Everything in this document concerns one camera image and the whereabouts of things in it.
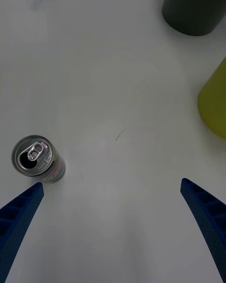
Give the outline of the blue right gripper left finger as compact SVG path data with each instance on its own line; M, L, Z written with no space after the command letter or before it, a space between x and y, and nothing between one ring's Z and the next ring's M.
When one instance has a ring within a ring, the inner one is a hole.
M4 283L29 225L44 197L37 182L0 209L0 282Z

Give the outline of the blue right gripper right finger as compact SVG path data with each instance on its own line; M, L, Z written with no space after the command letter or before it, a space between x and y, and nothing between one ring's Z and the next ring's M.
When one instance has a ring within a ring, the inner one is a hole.
M189 206L223 282L226 281L226 205L183 178L180 192Z

